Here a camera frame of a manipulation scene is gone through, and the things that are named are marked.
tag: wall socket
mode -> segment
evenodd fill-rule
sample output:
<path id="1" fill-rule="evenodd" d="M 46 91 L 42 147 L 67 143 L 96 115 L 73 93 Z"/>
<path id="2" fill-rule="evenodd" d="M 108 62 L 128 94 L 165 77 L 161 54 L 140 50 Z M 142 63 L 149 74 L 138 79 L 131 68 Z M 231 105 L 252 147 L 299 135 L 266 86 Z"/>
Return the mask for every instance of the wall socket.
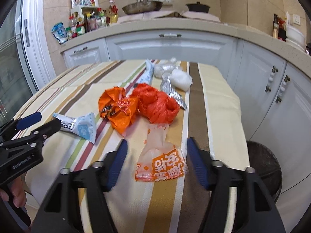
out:
<path id="1" fill-rule="evenodd" d="M 301 25 L 300 24 L 300 16 L 298 15 L 293 15 L 293 23 Z"/>

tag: kitchen cabinet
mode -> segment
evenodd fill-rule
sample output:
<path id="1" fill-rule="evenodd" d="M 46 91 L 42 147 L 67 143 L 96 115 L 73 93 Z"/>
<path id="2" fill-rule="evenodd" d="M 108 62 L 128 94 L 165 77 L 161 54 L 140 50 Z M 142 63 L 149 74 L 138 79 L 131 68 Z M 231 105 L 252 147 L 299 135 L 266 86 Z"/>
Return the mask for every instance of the kitchen cabinet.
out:
<path id="1" fill-rule="evenodd" d="M 276 202 L 286 232 L 299 222 L 311 203 L 311 176 L 282 193 Z"/>
<path id="2" fill-rule="evenodd" d="M 235 60 L 237 42 L 225 35 L 186 30 L 131 32 L 107 38 L 111 60 L 176 57 L 216 66 L 225 79 Z"/>
<path id="3" fill-rule="evenodd" d="M 252 141 L 267 146 L 282 170 L 284 192 L 311 173 L 311 81 L 288 64 L 281 85 Z"/>
<path id="4" fill-rule="evenodd" d="M 106 39 L 98 39 L 64 52 L 68 68 L 95 62 L 110 61 Z"/>
<path id="5" fill-rule="evenodd" d="M 267 114 L 282 81 L 286 61 L 257 45 L 244 42 L 234 86 L 240 98 L 242 125 L 249 140 Z"/>

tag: glass door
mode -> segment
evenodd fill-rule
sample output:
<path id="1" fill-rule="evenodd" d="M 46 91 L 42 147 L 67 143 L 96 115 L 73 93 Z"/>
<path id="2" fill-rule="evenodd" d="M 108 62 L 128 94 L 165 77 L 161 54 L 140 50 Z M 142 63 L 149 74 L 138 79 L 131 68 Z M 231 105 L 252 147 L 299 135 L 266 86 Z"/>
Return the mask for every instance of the glass door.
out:
<path id="1" fill-rule="evenodd" d="M 0 125 L 38 91 L 24 52 L 21 8 L 18 0 L 0 27 Z"/>

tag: stack of white bowls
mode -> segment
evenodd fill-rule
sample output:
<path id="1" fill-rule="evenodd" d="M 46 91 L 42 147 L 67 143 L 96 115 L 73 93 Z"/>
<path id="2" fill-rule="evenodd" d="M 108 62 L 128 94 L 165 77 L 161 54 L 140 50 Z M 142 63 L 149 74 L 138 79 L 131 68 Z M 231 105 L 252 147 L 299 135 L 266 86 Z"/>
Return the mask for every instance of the stack of white bowls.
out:
<path id="1" fill-rule="evenodd" d="M 288 44 L 305 52 L 305 36 L 300 30 L 298 30 L 294 26 L 288 25 L 286 26 L 286 36 L 286 42 Z"/>

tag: tablecloth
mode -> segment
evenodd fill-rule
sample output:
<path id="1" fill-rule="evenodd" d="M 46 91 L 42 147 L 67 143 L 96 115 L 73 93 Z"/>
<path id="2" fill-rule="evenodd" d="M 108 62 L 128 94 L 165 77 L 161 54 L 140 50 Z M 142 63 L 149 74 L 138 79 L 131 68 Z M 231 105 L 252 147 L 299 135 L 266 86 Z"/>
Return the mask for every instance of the tablecloth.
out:
<path id="1" fill-rule="evenodd" d="M 116 186 L 105 193 L 116 228 L 123 232 L 197 232 L 208 204 L 210 193 L 198 183 L 190 158 L 187 138 L 193 136 L 198 145 L 212 157 L 229 167 L 249 166 L 245 135 L 241 124 L 239 98 L 214 66 L 180 61 L 178 65 L 193 77 L 188 92 L 178 91 L 188 105 L 180 110 L 169 126 L 166 141 L 181 147 L 190 173 L 184 177 L 156 183 L 136 182 L 137 159 L 147 138 L 148 120 L 138 117 L 127 129 L 128 154 Z M 41 203 L 59 170 L 87 168 L 114 151 L 122 136 L 110 123 L 99 117 L 98 99 L 105 89 L 120 86 L 130 94 L 145 70 L 144 60 L 122 60 L 94 63 L 71 68 L 37 92 L 19 110 L 15 118 L 33 112 L 42 121 L 17 137 L 48 122 L 54 112 L 78 117 L 89 112 L 96 116 L 96 143 L 93 145 L 75 134 L 58 132 L 43 147 L 44 161 L 28 171 L 26 183 Z M 152 86 L 160 89 L 161 80 L 153 78 Z M 86 207 L 86 196 L 79 190 L 81 217 L 86 233 L 92 232 Z M 236 203 L 236 189 L 231 189 L 226 232 L 231 232 Z"/>

